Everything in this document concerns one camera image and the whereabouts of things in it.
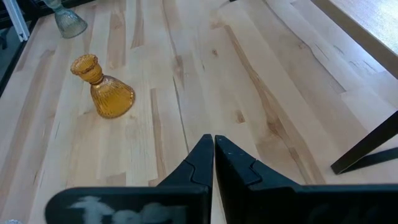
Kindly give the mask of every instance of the wood plank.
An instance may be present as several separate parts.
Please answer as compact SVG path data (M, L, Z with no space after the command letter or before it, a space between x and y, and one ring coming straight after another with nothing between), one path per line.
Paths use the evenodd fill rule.
M242 141L241 146L246 152L289 178L304 183L302 173L290 154L294 149L289 148L289 138L275 132L273 124L278 123L279 119L275 118L275 112L269 108L266 96L257 89L257 83L253 83L245 70L233 43L225 41L229 39L226 29L214 29L202 33L199 38L200 57L206 71L203 72L203 82L208 82L204 86L209 86L208 91L205 91L208 93L206 99L216 100L214 96L222 96L213 103L215 108L209 112L210 117L213 118L225 108L230 108L216 116L212 124L218 124L220 121L230 123L229 128L218 131L220 134L230 133L233 126L242 129L240 136L236 131L233 131L232 135L236 143Z
M77 13L85 10L85 7L81 7ZM45 223L42 212L46 203L56 192L68 187L70 158L74 142L73 132L77 126L80 94L83 88L83 82L71 75L70 64L77 55L84 52L84 45L87 44L85 35L87 33L72 40L62 40L55 52L55 56L58 57L53 62L63 62L65 66L58 67L54 63L53 70L63 75L64 79L61 85L58 84L61 86L61 93L56 104L47 151L37 176L39 185L35 192L35 200L28 216L29 219L25 221L27 223Z
M249 0L241 1L241 5L247 10L263 38L270 43L270 48L325 131L335 140L339 151L344 153L354 146L366 135L366 130L341 100L340 93L346 90L340 82L317 60L311 48L282 20L274 16L267 4ZM309 24L303 23L301 26L306 29L305 26L309 27Z
M312 0L398 78L398 2Z
M203 8L207 5L200 2L162 1L163 17L168 42L172 49L172 66L174 68L174 85L180 108L185 139L188 150L192 150L197 141L205 133L213 133L214 115L212 108L208 108L208 100L212 96L205 95L206 89L202 84L204 64L200 59L198 49L198 35L196 30L205 17ZM211 208L212 223L226 223L217 179L214 178L213 205Z

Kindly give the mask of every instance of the wooden table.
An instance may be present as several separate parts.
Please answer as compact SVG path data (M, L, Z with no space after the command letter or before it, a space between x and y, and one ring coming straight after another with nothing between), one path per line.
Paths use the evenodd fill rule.
M312 1L398 78L398 1Z
M300 184L396 183L398 161L330 165L398 108L397 80L310 0L97 0L65 40L36 25L0 98L0 219L44 223L58 191L154 186L204 133ZM134 106L103 119L70 73L96 54ZM378 150L398 144L393 138ZM224 223L215 182L213 223Z

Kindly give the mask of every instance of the black table leg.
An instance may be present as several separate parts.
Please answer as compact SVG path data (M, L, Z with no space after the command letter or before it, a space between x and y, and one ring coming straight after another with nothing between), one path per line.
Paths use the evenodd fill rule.
M398 148L368 155L375 148L398 134L398 111L369 133L357 145L351 148L331 165L335 174L341 174L362 167L398 158Z

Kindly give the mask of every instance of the clear glass vase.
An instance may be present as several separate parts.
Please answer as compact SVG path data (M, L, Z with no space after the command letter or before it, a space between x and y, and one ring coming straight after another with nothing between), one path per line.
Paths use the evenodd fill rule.
M55 22L62 37L69 39L76 37L87 28L87 22L70 9L65 9L61 0L43 0L54 11Z
M127 112L134 103L134 90L117 78L104 75L95 55L79 57L70 70L91 84L91 97L100 116L116 118Z
M2 222L1 224L22 224L22 223L18 220L7 220L5 222Z

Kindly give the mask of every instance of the vase rim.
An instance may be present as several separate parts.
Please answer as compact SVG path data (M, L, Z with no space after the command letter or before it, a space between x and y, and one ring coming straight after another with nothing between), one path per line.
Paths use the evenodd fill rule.
M98 57L93 54L85 54L78 57L71 65L70 71L75 75L83 75L92 70L98 64Z

